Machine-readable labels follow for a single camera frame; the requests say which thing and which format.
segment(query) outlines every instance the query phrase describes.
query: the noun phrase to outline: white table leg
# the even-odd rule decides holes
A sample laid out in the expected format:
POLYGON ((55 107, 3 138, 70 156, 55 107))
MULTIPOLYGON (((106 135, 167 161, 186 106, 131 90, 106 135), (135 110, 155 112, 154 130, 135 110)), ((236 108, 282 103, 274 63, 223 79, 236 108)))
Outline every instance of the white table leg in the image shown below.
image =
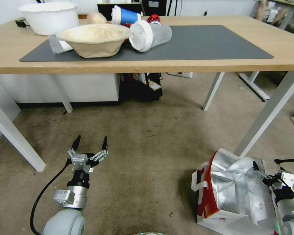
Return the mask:
POLYGON ((248 132, 234 151, 239 157, 245 157, 250 148, 272 122, 291 95, 294 93, 294 71, 288 72, 269 102, 260 112, 248 132))
POLYGON ((279 27, 280 29, 285 30, 287 24, 289 23, 290 19, 291 19, 292 16, 293 16, 293 14, 294 14, 294 10, 292 10, 292 9, 290 9, 290 10, 287 12, 286 16, 284 17, 284 19, 283 19, 283 21, 282 21, 282 23, 281 23, 281 25, 280 25, 280 27, 279 27))
POLYGON ((259 71, 256 71, 256 72, 253 72, 250 77, 247 77, 246 74, 240 73, 239 77, 244 82, 246 82, 246 84, 250 87, 250 89, 252 89, 255 93, 257 93, 264 102, 268 102, 270 100, 270 97, 265 92, 263 92, 263 90, 260 89, 259 86, 257 86, 254 83, 258 74, 259 74, 259 71))
POLYGON ((0 131, 37 171, 43 171, 46 164, 27 142, 24 136, 22 136, 19 130, 13 125, 1 108, 0 131))
POLYGON ((208 95, 207 95, 206 100, 205 100, 204 105, 203 105, 203 110, 204 111, 208 110, 209 105, 210 105, 213 97, 215 96, 215 93, 216 93, 216 91, 217 91, 217 89, 218 89, 218 87, 220 85, 220 82, 221 82, 223 76, 224 76, 224 73, 225 72, 218 72, 216 74, 216 77, 212 82, 212 85, 210 87, 210 90, 208 92, 208 95))
POLYGON ((68 111, 68 113, 71 113, 73 111, 73 108, 70 104, 69 97, 64 89, 62 82, 60 81, 59 78, 57 78, 57 76, 55 74, 51 74, 50 78, 51 78, 51 81, 55 84, 55 86, 60 94, 62 103, 63 103, 66 111, 68 111))

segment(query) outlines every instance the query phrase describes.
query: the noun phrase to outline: beige paper bowl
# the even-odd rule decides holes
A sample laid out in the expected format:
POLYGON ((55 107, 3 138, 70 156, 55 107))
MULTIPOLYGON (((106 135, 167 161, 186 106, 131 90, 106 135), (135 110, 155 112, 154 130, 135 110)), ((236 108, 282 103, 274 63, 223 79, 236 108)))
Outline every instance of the beige paper bowl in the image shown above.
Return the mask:
POLYGON ((84 58, 113 56, 130 35, 129 28, 115 24, 87 24, 56 34, 84 58))

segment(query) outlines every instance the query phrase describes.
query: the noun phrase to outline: wooden tabletop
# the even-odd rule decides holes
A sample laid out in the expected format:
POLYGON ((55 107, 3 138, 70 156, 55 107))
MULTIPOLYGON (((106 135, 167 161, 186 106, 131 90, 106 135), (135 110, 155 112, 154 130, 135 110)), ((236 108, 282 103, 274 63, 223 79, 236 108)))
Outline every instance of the wooden tabletop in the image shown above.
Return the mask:
POLYGON ((294 6, 294 2, 286 1, 286 0, 270 0, 271 2, 282 3, 289 6, 294 6))
POLYGON ((220 72, 294 70, 294 34, 245 16, 161 17, 167 25, 224 25, 274 56, 273 59, 20 62, 47 38, 15 22, 0 25, 0 74, 220 72))

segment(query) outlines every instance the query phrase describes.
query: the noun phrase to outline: plastic cup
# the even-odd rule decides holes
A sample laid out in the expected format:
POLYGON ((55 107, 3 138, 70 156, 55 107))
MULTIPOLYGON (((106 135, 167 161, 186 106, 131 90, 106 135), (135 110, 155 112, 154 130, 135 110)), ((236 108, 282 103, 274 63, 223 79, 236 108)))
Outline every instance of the plastic cup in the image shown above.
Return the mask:
POLYGON ((140 20, 140 14, 132 11, 122 9, 121 7, 115 5, 112 9, 112 23, 113 24, 126 24, 135 23, 140 20))
POLYGON ((148 23, 141 20, 132 24, 132 35, 130 43, 132 47, 140 52, 148 51, 150 48, 170 41, 172 30, 167 25, 162 25, 158 22, 148 23))

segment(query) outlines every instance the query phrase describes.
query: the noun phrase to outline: red and white bag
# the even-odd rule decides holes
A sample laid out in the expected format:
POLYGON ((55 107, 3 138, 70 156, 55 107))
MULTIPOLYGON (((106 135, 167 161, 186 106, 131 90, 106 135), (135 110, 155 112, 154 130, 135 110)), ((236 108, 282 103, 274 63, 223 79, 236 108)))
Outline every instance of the red and white bag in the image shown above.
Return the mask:
POLYGON ((281 234, 271 193, 252 169, 257 158, 239 158, 219 148, 192 174, 199 190, 197 223, 224 235, 281 234))

